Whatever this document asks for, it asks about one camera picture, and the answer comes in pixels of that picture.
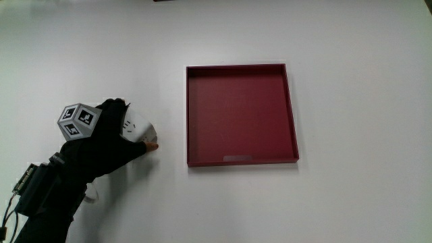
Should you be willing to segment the person's left hand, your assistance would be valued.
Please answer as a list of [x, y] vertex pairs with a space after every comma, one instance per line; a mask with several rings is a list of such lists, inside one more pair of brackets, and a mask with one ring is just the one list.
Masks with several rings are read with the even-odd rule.
[[102, 114], [92, 136], [66, 142], [60, 150], [65, 159], [61, 174], [68, 183], [90, 183], [159, 148], [156, 142], [121, 137], [121, 121], [128, 108], [124, 100], [107, 99], [99, 108]]

